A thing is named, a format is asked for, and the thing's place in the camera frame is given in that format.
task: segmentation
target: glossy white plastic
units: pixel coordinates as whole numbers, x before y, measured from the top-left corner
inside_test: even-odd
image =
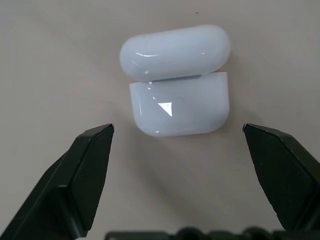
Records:
[[[222,28],[200,25],[134,36],[122,46],[120,63],[129,77],[151,82],[214,72],[230,51]]]
[[[220,128],[229,114],[226,72],[135,82],[130,94],[136,124],[151,136],[208,133]]]

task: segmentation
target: airpods case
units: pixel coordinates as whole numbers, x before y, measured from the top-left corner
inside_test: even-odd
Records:
[[[121,48],[136,125],[155,136],[209,133],[229,114],[226,32],[200,25],[134,36]]]

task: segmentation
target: white charging case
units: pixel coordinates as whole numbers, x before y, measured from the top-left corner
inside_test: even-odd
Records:
[[[200,25],[134,36],[120,51],[123,71],[142,82],[212,73],[230,54],[226,32]]]
[[[157,137],[203,134],[229,114],[226,72],[130,84],[136,125]]]

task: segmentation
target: white table surface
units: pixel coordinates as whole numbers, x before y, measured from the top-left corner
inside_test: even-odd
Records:
[[[0,232],[74,138],[107,123],[115,134],[88,240],[110,230],[281,229],[242,126],[290,133],[320,159],[319,12],[318,0],[1,1]],[[201,24],[231,39],[227,123],[147,136],[133,120],[121,45]]]

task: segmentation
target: beige surface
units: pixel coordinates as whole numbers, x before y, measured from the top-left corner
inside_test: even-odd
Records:
[[[109,230],[281,226],[242,133],[294,135],[320,159],[320,1],[13,0],[0,3],[0,232],[84,130],[115,124],[89,240]],[[230,115],[213,133],[153,138],[134,124],[118,53],[131,36],[228,31]]]

